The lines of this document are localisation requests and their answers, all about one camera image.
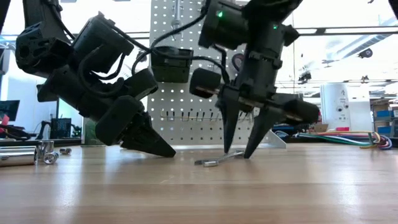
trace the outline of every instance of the metal pipe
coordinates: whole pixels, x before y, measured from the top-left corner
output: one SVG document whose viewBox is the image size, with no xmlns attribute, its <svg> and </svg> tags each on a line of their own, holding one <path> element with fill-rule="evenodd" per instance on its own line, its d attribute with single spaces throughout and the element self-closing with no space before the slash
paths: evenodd
<svg viewBox="0 0 398 224">
<path fill-rule="evenodd" d="M 8 153 L 8 152 L 34 152 L 36 146 L 8 146 L 8 147 L 0 147 L 0 153 Z"/>
<path fill-rule="evenodd" d="M 35 146 L 2 147 L 0 167 L 34 165 L 35 150 Z"/>
</svg>

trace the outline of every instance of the pegboard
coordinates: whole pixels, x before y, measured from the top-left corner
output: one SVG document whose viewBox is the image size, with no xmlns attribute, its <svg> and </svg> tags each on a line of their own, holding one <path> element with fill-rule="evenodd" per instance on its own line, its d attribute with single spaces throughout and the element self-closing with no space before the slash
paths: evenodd
<svg viewBox="0 0 398 224">
<path fill-rule="evenodd" d="M 200 15 L 201 1 L 180 1 L 182 7 L 182 25 L 194 20 Z M 171 30 L 171 22 L 174 19 L 174 0 L 152 0 L 150 42 Z M 182 34 L 170 37 L 159 45 L 169 45 L 181 49 L 194 50 L 194 55 L 208 56 L 221 62 L 221 55 L 214 49 L 206 49 L 198 46 L 198 39 L 203 21 L 185 30 Z M 227 50 L 227 71 L 234 79 L 237 71 L 228 63 L 236 53 L 243 53 L 244 46 L 236 50 Z M 194 69 L 201 67 L 219 72 L 219 69 L 207 61 L 193 61 L 190 75 Z M 210 99 L 202 99 L 189 93 L 188 83 L 159 83 L 156 93 L 148 97 L 147 110 L 152 116 L 154 129 L 171 145 L 210 145 L 223 144 L 223 122 L 221 113 L 215 108 L 216 96 Z M 246 145 L 254 117 L 259 109 L 251 114 L 241 113 L 234 135 L 235 145 Z M 284 142 L 274 133 L 269 133 L 264 142 L 274 140 L 279 147 L 285 146 Z"/>
</svg>

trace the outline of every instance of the wrench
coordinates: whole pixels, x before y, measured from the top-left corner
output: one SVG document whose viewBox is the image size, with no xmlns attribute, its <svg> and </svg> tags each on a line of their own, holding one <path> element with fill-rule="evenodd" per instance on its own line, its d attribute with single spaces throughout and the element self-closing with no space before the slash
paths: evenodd
<svg viewBox="0 0 398 224">
<path fill-rule="evenodd" d="M 225 161 L 225 160 L 227 160 L 229 158 L 232 158 L 232 157 L 243 156 L 243 154 L 244 154 L 244 150 L 237 150 L 237 151 L 234 151 L 232 153 L 225 154 L 225 155 L 223 155 L 223 156 L 221 156 L 219 158 L 202 159 L 202 160 L 195 161 L 195 165 L 203 165 L 203 167 L 215 167 L 215 166 L 218 166 L 218 164 L 220 162 L 223 162 L 223 161 Z"/>
</svg>

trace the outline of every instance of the wooden tabletop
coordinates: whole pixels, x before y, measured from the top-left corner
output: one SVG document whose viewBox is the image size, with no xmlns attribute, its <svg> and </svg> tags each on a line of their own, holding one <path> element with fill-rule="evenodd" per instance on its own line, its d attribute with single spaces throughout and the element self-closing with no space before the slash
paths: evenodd
<svg viewBox="0 0 398 224">
<path fill-rule="evenodd" d="M 0 223 L 398 223 L 398 157 L 289 144 L 194 166 L 119 147 L 74 147 L 53 166 L 0 168 Z"/>
</svg>

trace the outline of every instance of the blue bin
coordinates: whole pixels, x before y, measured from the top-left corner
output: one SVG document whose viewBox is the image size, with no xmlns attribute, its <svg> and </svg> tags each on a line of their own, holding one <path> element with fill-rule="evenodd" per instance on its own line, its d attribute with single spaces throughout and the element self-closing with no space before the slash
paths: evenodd
<svg viewBox="0 0 398 224">
<path fill-rule="evenodd" d="M 384 111 L 377 111 L 376 116 L 377 117 L 386 117 L 386 116 L 393 116 L 394 112 L 389 111 L 389 110 L 384 110 Z"/>
<path fill-rule="evenodd" d="M 390 134 L 391 133 L 391 127 L 390 126 L 377 127 L 377 132 L 379 134 Z"/>
</svg>

